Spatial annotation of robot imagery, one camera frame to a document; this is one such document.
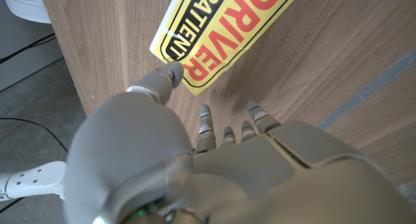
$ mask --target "yellow sign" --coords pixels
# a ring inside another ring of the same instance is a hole
[[[294,0],[172,0],[150,45],[163,62],[180,61],[194,94],[210,86]]]

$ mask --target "green light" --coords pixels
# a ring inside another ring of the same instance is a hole
[[[144,214],[144,210],[139,210],[139,211],[132,213],[133,216],[141,216],[143,214]]]

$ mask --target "white object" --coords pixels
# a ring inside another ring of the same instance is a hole
[[[42,0],[5,0],[10,11],[20,18],[39,23],[51,23]]]
[[[57,194],[65,199],[62,185],[65,172],[66,163],[61,161],[16,172],[7,182],[6,195],[10,199],[16,199],[31,195]]]

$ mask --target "robotic hand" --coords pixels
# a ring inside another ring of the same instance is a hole
[[[305,123],[281,125],[254,101],[259,135],[244,121],[241,143],[226,127],[216,148],[203,105],[193,151],[164,106],[182,76],[179,62],[156,69],[81,125],[57,182],[68,223],[416,223],[369,159]]]

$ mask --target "wooden panel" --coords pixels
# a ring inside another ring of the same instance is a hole
[[[331,125],[397,183],[416,180],[416,66]]]
[[[149,46],[170,0],[44,2],[87,114],[162,64]],[[241,135],[250,99],[283,122],[316,125],[416,45],[415,5],[296,0],[206,91],[193,96],[180,86],[168,106],[192,140],[203,103],[218,136],[226,125]]]

